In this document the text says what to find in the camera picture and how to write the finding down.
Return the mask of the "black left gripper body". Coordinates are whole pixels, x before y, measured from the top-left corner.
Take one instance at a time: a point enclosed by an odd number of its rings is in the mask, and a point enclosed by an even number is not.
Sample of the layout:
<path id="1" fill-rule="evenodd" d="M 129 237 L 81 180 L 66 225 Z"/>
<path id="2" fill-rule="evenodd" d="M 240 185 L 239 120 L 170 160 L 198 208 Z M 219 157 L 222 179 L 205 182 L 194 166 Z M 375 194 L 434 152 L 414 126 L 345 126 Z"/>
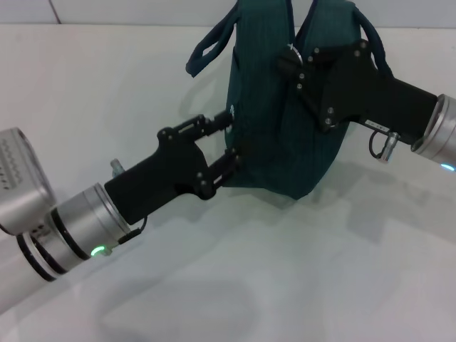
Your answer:
<path id="1" fill-rule="evenodd" d="M 134 224 L 182 194 L 194 194 L 197 174 L 207 162 L 194 141 L 172 128 L 157 134 L 158 148 L 148 158 L 105 183 L 121 217 Z"/>

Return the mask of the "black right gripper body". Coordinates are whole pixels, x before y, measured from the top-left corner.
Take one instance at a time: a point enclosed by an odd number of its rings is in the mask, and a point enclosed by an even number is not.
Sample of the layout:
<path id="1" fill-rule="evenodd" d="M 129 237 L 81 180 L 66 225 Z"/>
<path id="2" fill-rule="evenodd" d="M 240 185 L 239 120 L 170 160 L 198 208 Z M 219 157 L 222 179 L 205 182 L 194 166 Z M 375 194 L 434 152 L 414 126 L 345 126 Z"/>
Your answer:
<path id="1" fill-rule="evenodd" d="M 338 49 L 320 102 L 320 126 L 355 122 L 373 130 L 399 134 L 412 145 L 430 122 L 437 96 L 392 76 L 374 65 L 369 42 L 359 40 Z"/>

